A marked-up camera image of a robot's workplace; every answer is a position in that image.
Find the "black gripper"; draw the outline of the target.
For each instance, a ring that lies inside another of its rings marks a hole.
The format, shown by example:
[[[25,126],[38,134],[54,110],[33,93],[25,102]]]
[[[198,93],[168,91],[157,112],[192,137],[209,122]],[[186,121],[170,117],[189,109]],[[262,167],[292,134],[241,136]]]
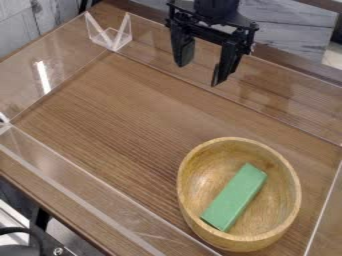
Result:
[[[168,0],[166,26],[172,32],[174,61],[185,67],[194,59],[196,37],[222,45],[212,86],[236,72],[241,52],[253,51],[260,25],[240,13],[241,0]]]

